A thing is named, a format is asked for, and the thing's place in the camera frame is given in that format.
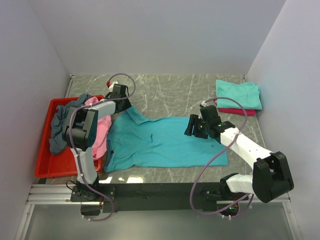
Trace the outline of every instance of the metal frame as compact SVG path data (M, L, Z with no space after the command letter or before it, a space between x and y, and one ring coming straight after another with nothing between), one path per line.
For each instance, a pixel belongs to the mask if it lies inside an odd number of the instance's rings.
M33 184L25 205L25 209L18 227L18 231L15 240L25 239L29 223L32 217L32 213L35 205L99 205L100 202L71 202L70 196L72 191L66 188L64 184ZM230 204L233 201L217 201L217 204ZM253 198L253 203L261 203L256 196ZM299 229L299 225L296 216L293 211L289 194L284 194L272 201L272 203L282 203L285 210L288 225L292 234L293 240L302 240L302 235Z
M33 204L25 205L25 208L21 217L21 221L20 221L14 240L25 239L34 208L35 208L35 205Z
M288 220L289 228L291 230L293 240L303 239L301 231L294 213L294 209L291 202L283 202L283 208L285 211L286 219Z
M33 184L26 201L27 205L99 205L98 201L90 202L71 202L70 196L72 191L66 188L64 184L47 185L47 184ZM249 200L244 200L242 203L248 203ZM263 203L256 196L253 197L253 203ZM289 195L286 193L276 199L273 203L290 203ZM217 204L231 204L233 201L217 201Z

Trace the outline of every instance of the stacked clothes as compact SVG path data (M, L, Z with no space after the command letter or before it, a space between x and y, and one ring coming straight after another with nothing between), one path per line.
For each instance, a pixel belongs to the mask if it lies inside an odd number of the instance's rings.
M260 88L253 82L235 84L223 80L216 80L216 96L231 98L240 103L248 116L256 114L256 110L262 110L260 102ZM227 99L215 101L217 108L222 113L245 115L244 111L235 102Z

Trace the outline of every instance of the gray marble surface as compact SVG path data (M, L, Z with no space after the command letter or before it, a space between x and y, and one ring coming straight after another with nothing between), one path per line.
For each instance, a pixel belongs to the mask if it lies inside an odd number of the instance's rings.
M68 97L77 97L83 93L106 95L106 82L111 75L76 75L71 79ZM203 100L216 96L216 79L241 84L245 82L243 75L213 74L139 74L131 75L135 79L136 91L130 102L147 118L167 116L188 117L199 114L199 105ZM133 84L125 76L116 76L114 81L129 86ZM244 116L219 113L222 121L230 121L237 127L244 121ZM249 116L242 131L247 137L261 146L265 146L255 116ZM251 168L236 153L227 151L228 166L210 166L206 169L201 182L219 182L224 176L232 173L250 174ZM190 183L194 182L202 167L136 167L115 171L110 174L101 173L99 179L105 183ZM64 184L68 179L76 177L60 177L47 179L49 184Z

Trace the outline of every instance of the purple cable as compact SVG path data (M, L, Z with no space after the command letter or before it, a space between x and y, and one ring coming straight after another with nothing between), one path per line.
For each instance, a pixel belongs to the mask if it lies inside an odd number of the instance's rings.
M238 202L240 202L241 200L245 199L246 197L249 196L249 194L246 194L242 197L240 197L238 200L234 201L233 203L229 204L228 206L224 207L224 208L221 208L217 211L211 211L211 212L203 212L203 211L198 211L195 206L194 206L194 203L193 203L193 196L194 196L194 192L195 192L195 189L196 189L196 186L199 182L199 179L201 178L202 174L204 173L204 171L207 169L207 167L217 158L219 157L221 154L223 154L225 151L227 151L228 149L231 148L231 146L237 141L238 139L238 136L239 136L239 133L242 131L242 129L245 127L246 123L247 123L247 120L248 120L248 115L247 115L247 111L245 110L245 108L240 104L238 103L237 101L233 100L232 98L229 98L229 97L224 97L224 96L220 96L220 97L215 97L215 98L210 98L208 100L205 101L205 103L209 102L209 101L214 101L214 100L217 100L217 99L227 99L227 100L230 100L234 103L236 103L237 105L239 105L239 107L243 110L244 112L244 122L243 124L240 126L239 128L239 132L235 135L234 139L232 140L232 142L226 146L222 151L220 151L217 155L215 155L213 158L211 158L210 161L207 162L207 164L203 167L203 169L201 170L200 174L197 176L195 182L193 183L192 185L192 188L191 188L191 192L190 192L190 198L189 198L189 202L190 202L190 206L192 208L193 211L195 211L197 214L199 215L216 215L216 214L219 214L221 212L223 212L224 210L227 210L228 208L232 207L233 205L237 204ZM240 214L237 214L236 216L233 216L233 217L237 217L238 215L241 215L243 214L249 207L249 205L251 204L252 202L252 199L253 199L253 196L251 197L251 200L249 202L249 204L245 207L245 209L240 213Z
M87 180L86 180L86 178L85 178L85 176L84 176L83 168L82 168L81 161L80 161L79 152L78 152L78 150L77 150L77 148L76 148L76 146L75 146L75 143L74 143L74 139L73 139L73 135L72 135L72 127L71 127L71 126L73 125L73 122L74 122L74 120L75 120L76 114L77 114L77 112L78 112L79 110L85 109L85 108L91 108L91 107L97 106L97 105L99 105L99 104L106 103L106 102L110 102L110 101L125 100L125 99L130 98L130 97L135 93L135 91L136 91L136 83L135 83L135 80L134 80L131 76L129 76L128 74L125 74L125 73L117 73L117 74L114 74L114 75L112 75L112 76L109 78L108 81L110 81L111 79L113 79L115 76L118 76L118 75L127 76L127 77L132 81L132 83L133 83L133 91L132 91L132 93L131 93L129 96L120 97L120 98L113 98L113 99L104 99L104 101L99 101L99 102L94 103L94 104L89 105L89 106L80 106L80 107L78 107L77 109L75 109L75 110L73 111L73 113L72 113L72 115L71 115L71 118L70 118L70 122L69 122L69 126L70 126L70 127L69 127L69 131L70 131L70 143L71 143L71 146L72 146L72 148L74 149L75 153L77 154L77 155L76 155L76 160L77 160L78 167L79 167L79 173L80 173L80 175L81 175L81 178L82 178L84 184L86 185L86 187L87 187L88 189L90 189L90 190L93 191L94 193L99 194L101 197L107 199L107 200L111 203L111 205L112 205L112 210L111 210L110 214L109 214L108 216L104 217L104 218L101 218L101 219L92 219L92 218L89 218L89 217L87 217L87 216L84 217L85 219L87 219L87 220L89 220L89 221L93 221L93 222L100 222L100 221L104 221L104 220L110 218L111 215L115 212L115 204L113 203L113 201L112 201L108 196L104 195L103 193L101 193L101 192L99 192L99 191L97 191L97 190L95 190L95 189L93 189L92 187L89 186L89 184L88 184L88 182L87 182Z

